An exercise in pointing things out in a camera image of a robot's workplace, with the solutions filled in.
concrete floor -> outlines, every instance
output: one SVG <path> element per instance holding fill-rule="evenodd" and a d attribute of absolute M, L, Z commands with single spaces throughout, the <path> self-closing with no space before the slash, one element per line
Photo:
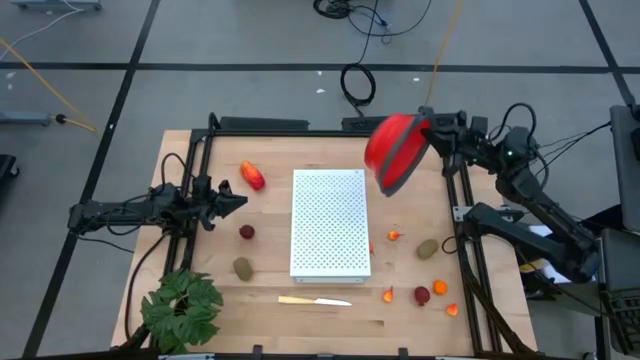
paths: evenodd
<path fill-rule="evenodd" d="M 151 0 L 103 0 L 98 13 L 73 15 L 17 49 L 32 62 L 129 62 Z M 640 66 L 640 2 L 590 0 L 620 66 Z M 392 31 L 413 24 L 425 1 L 381 0 Z M 454 1 L 433 0 L 414 31 L 383 45 L 372 39 L 364 63 L 433 64 Z M 54 17 L 0 3 L 0 36 L 12 41 Z M 362 17 L 360 26 L 368 26 Z M 142 63 L 342 64 L 357 60 L 365 37 L 346 20 L 318 16 L 311 1 L 162 0 Z M 8 56 L 5 62 L 13 62 Z M 447 65 L 607 66 L 577 0 L 467 1 L 442 60 Z M 443 72 L 431 106 L 439 112 L 466 109 L 498 124 L 514 102 L 533 105 L 536 138 L 549 143 L 608 121 L 622 98 L 611 74 Z M 11 79 L 5 75 L 15 73 Z M 43 70 L 42 75 L 104 131 L 124 70 Z M 424 102 L 431 74 L 375 72 L 378 92 L 367 115 L 411 112 Z M 135 73 L 100 175 L 96 200 L 137 195 L 150 182 L 162 133 L 204 127 L 207 114 L 308 119 L 313 129 L 339 129 L 355 116 L 339 85 L 339 71 L 152 71 Z M 640 75 L 624 75 L 640 96 Z M 368 83 L 347 78 L 356 96 Z M 0 109 L 68 113 L 25 70 L 3 70 Z M 525 113 L 513 124 L 528 125 Z M 33 325 L 66 236 L 68 208 L 76 203 L 100 143 L 79 128 L 7 125 L 0 153 L 18 157 L 22 175 L 0 208 L 0 358 L 19 357 Z M 546 188 L 575 216 L 619 202 L 611 135 L 600 131 L 551 166 Z M 106 234 L 96 237 L 114 240 Z M 136 234 L 118 238 L 133 248 Z M 107 349 L 131 256 L 110 247 L 79 243 L 39 355 Z M 593 321 L 549 304 L 531 304 L 540 349 L 576 357 L 593 351 Z"/>

brown kiwi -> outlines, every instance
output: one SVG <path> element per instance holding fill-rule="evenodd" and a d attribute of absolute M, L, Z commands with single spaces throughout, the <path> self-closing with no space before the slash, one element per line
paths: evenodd
<path fill-rule="evenodd" d="M 233 271 L 236 272 L 236 275 L 238 275 L 242 281 L 249 281 L 253 276 L 253 268 L 247 258 L 240 257 L 235 259 L 233 261 Z"/>
<path fill-rule="evenodd" d="M 437 241 L 433 239 L 425 240 L 416 249 L 416 254 L 418 255 L 418 258 L 420 258 L 420 260 L 427 260 L 428 258 L 432 257 L 433 254 L 438 252 L 438 248 L 439 246 Z"/>

wooden tabletop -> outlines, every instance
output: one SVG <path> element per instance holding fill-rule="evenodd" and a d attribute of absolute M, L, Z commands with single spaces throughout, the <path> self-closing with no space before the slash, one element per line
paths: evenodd
<path fill-rule="evenodd" d="M 154 185 L 160 183 L 160 160 L 165 154 L 175 152 L 186 159 L 189 136 L 189 131 L 165 132 Z M 390 198 L 380 193 L 372 173 L 366 171 L 369 237 L 375 256 L 371 258 L 372 275 L 365 284 L 297 285 L 289 276 L 293 170 L 364 168 L 366 141 L 214 138 L 209 164 L 213 183 L 217 186 L 228 179 L 233 192 L 248 196 L 249 202 L 224 220 L 215 219 L 215 231 L 198 231 L 193 270 L 212 274 L 214 285 L 223 294 L 224 307 L 214 320 L 220 327 L 218 335 L 190 351 L 247 353 L 254 344 L 260 344 L 265 353 L 393 355 L 399 347 L 407 347 L 411 355 L 472 355 L 457 256 L 438 251 L 432 258 L 420 261 L 415 255 L 416 246 L 425 239 L 442 242 L 452 235 L 446 183 L 440 175 L 442 162 L 435 151 L 427 152 L 405 186 Z M 194 169 L 199 168 L 200 153 L 196 159 Z M 264 175 L 267 185 L 263 191 L 256 193 L 243 181 L 239 165 L 244 160 L 251 161 Z M 179 184 L 182 172 L 177 161 L 167 161 L 167 181 Z M 493 176 L 475 167 L 470 169 L 470 177 L 477 202 L 502 204 Z M 458 196 L 462 203 L 461 192 Z M 244 224 L 256 229 L 252 240 L 240 238 L 238 228 Z M 391 242 L 386 239 L 391 230 L 404 235 Z M 131 269 L 159 236 L 159 228 L 140 230 Z M 142 296 L 159 286 L 168 243 L 165 240 L 146 259 L 136 277 L 131 331 L 141 324 Z M 483 244 L 497 308 L 524 343 L 536 348 L 513 248 L 494 237 L 485 237 Z M 242 282 L 233 272 L 232 262 L 240 256 L 248 258 L 254 268 L 250 282 Z M 181 258 L 179 253 L 176 264 Z M 434 280 L 446 281 L 448 293 L 438 296 L 432 292 L 425 307 L 417 306 L 413 289 L 431 289 Z M 395 296 L 387 304 L 382 301 L 382 293 L 391 286 Z M 277 303 L 280 295 L 335 298 L 350 301 L 353 306 L 283 305 Z M 457 317 L 445 313 L 451 303 L 458 304 Z M 125 297 L 113 335 L 114 345 L 125 340 L 124 304 Z M 476 304 L 484 348 L 490 349 L 484 311 L 477 301 Z"/>

knife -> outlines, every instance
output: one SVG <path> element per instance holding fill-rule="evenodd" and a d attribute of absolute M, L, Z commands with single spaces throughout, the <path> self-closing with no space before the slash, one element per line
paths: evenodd
<path fill-rule="evenodd" d="M 280 304 L 316 304 L 316 305 L 335 305 L 335 306 L 351 306 L 351 303 L 343 300 L 334 299 L 305 299 L 292 296 L 278 296 Z"/>

potted plant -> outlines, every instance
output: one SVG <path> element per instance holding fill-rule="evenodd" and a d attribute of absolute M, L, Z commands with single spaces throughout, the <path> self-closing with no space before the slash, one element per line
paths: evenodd
<path fill-rule="evenodd" d="M 186 344 L 202 345 L 219 328 L 211 322 L 223 305 L 209 274 L 176 270 L 160 279 L 156 291 L 142 299 L 142 319 L 165 353 L 186 353 Z"/>

